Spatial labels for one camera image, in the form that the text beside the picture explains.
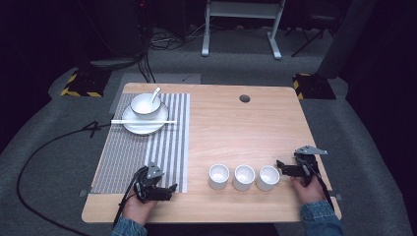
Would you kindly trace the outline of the grey striped placemat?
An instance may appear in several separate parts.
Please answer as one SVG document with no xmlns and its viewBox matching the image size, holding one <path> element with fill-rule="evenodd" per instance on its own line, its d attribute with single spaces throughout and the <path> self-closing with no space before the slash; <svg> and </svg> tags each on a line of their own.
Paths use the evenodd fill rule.
<svg viewBox="0 0 417 236">
<path fill-rule="evenodd" d="M 135 172 L 153 162 L 163 171 L 161 187 L 187 191 L 191 96 L 163 93 L 160 113 L 167 121 L 142 131 L 130 125 L 111 125 L 90 191 L 122 194 Z"/>
</svg>

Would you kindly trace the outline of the white bowl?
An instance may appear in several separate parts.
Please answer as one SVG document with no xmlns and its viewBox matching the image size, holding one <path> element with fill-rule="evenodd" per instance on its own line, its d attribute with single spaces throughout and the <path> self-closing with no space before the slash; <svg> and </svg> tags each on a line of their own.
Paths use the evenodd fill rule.
<svg viewBox="0 0 417 236">
<path fill-rule="evenodd" d="M 137 117 L 150 120 L 158 114 L 161 107 L 161 100 L 158 95 L 140 93 L 132 99 L 130 107 Z"/>
</svg>

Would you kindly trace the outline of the yellow black striped base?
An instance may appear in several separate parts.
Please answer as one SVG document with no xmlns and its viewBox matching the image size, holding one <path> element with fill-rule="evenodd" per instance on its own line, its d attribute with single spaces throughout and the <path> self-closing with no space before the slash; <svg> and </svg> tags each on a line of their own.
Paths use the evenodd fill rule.
<svg viewBox="0 0 417 236">
<path fill-rule="evenodd" d="M 299 99 L 335 99 L 328 80 L 317 74 L 295 74 L 292 81 Z"/>
<path fill-rule="evenodd" d="M 104 89 L 107 86 L 110 76 L 110 71 L 97 70 L 84 72 L 76 70 L 64 86 L 61 94 L 103 97 Z"/>
</svg>

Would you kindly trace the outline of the white cup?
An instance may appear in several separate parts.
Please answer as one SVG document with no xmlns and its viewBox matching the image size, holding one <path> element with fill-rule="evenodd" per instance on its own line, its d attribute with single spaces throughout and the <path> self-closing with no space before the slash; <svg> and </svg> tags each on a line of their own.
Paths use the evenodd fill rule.
<svg viewBox="0 0 417 236">
<path fill-rule="evenodd" d="M 229 179 L 229 169 L 224 164 L 214 164 L 208 172 L 208 183 L 214 190 L 222 190 Z"/>
<path fill-rule="evenodd" d="M 266 165 L 259 171 L 256 185 L 261 191 L 267 192 L 272 190 L 279 180 L 279 171 L 271 165 Z"/>
<path fill-rule="evenodd" d="M 235 168 L 232 184 L 238 191 L 247 191 L 255 181 L 255 170 L 246 164 L 241 164 Z"/>
</svg>

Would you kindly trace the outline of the person's right hand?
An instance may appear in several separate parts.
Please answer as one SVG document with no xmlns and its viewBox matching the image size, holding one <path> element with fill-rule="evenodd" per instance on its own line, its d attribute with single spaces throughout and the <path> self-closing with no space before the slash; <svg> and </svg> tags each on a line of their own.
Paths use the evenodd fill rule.
<svg viewBox="0 0 417 236">
<path fill-rule="evenodd" d="M 291 177 L 290 180 L 302 205 L 321 202 L 327 199 L 316 176 L 312 178 L 310 184 L 307 186 L 303 186 L 302 181 L 295 177 Z"/>
</svg>

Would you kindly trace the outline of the person's left hand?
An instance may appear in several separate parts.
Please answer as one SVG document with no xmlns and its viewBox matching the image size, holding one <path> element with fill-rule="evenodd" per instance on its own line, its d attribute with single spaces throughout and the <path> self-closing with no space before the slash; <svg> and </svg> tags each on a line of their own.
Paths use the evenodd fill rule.
<svg viewBox="0 0 417 236">
<path fill-rule="evenodd" d="M 148 221 L 150 213 L 156 205 L 156 201 L 142 203 L 137 198 L 136 194 L 131 191 L 128 194 L 128 198 L 122 210 L 122 216 L 144 226 Z"/>
</svg>

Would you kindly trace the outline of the black tripod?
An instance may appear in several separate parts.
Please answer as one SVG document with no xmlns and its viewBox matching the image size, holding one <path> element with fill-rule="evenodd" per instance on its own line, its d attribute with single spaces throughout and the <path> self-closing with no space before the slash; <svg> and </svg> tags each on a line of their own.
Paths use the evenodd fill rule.
<svg viewBox="0 0 417 236">
<path fill-rule="evenodd" d="M 315 40 L 323 39 L 326 34 L 331 39 L 335 38 L 335 31 L 329 28 L 288 27 L 284 35 L 289 36 L 291 34 L 297 34 L 304 39 L 303 43 L 291 54 L 292 57 L 296 57 Z"/>
</svg>

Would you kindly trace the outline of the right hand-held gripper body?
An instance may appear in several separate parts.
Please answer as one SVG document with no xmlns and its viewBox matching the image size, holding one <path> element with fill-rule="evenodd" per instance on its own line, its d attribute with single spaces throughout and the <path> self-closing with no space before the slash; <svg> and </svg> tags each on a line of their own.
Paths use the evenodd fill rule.
<svg viewBox="0 0 417 236">
<path fill-rule="evenodd" d="M 322 179 L 322 175 L 319 170 L 318 162 L 316 160 L 317 154 L 327 154 L 324 149 L 317 147 L 303 146 L 295 149 L 294 157 L 297 165 L 301 167 L 302 177 L 305 184 L 309 185 L 314 176 L 317 177 L 319 183 L 324 187 L 326 184 Z"/>
</svg>

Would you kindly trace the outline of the white metal stand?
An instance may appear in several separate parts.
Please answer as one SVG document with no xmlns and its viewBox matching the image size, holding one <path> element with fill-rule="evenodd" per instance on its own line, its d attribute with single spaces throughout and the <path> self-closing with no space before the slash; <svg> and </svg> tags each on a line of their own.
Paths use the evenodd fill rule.
<svg viewBox="0 0 417 236">
<path fill-rule="evenodd" d="M 273 57 L 276 60 L 282 58 L 276 42 L 276 33 L 284 11 L 286 0 L 277 0 L 277 3 L 242 3 L 242 2 L 221 2 L 219 0 L 207 0 L 205 12 L 205 33 L 202 45 L 202 55 L 209 55 L 210 40 L 210 18 L 248 18 L 274 20 L 272 30 L 267 32 L 268 43 Z"/>
</svg>

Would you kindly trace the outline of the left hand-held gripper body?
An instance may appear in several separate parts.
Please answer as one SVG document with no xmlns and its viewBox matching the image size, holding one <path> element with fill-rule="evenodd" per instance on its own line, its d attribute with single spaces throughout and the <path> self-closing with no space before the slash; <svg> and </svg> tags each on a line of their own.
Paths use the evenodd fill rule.
<svg viewBox="0 0 417 236">
<path fill-rule="evenodd" d="M 150 162 L 148 166 L 144 166 L 137 171 L 134 191 L 142 203 L 150 201 L 149 197 L 156 194 L 156 184 L 160 181 L 162 175 L 162 170 L 154 162 Z"/>
</svg>

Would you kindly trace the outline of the white plate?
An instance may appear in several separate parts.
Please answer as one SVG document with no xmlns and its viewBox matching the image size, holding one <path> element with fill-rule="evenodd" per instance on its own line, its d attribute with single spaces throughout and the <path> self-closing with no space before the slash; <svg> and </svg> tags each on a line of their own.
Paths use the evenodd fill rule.
<svg viewBox="0 0 417 236">
<path fill-rule="evenodd" d="M 134 113 L 130 106 L 128 106 L 122 113 L 123 120 L 138 120 L 140 118 Z M 124 124 L 123 127 L 131 133 L 137 135 L 148 135 L 158 131 L 163 127 L 162 121 L 168 120 L 168 108 L 165 104 L 161 104 L 156 116 L 152 121 L 159 121 L 159 124 Z"/>
</svg>

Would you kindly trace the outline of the white chopsticks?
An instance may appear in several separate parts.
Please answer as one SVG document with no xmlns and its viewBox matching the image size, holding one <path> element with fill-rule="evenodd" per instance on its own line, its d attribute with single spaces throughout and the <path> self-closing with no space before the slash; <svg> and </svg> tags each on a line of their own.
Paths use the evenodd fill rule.
<svg viewBox="0 0 417 236">
<path fill-rule="evenodd" d="M 156 125 L 156 124 L 176 124 L 176 120 L 151 121 L 151 120 L 111 120 L 111 124 L 134 124 L 134 125 Z"/>
</svg>

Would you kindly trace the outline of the grey curtain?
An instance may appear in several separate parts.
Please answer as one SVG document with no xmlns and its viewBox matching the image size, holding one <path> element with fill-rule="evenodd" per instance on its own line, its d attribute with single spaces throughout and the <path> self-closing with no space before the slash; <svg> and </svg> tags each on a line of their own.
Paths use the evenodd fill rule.
<svg viewBox="0 0 417 236">
<path fill-rule="evenodd" d="M 317 71 L 324 79 L 334 79 L 347 62 L 378 0 L 352 0 L 343 23 Z"/>
</svg>

